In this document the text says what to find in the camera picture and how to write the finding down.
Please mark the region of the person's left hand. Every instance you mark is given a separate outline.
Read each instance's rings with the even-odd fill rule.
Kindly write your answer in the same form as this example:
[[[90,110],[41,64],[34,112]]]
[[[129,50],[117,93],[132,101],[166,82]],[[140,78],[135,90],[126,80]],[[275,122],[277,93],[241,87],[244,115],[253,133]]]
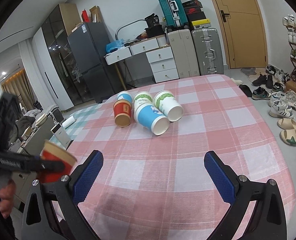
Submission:
[[[14,206],[14,195],[16,191],[15,182],[10,179],[8,184],[0,189],[0,212],[4,219],[9,217]]]

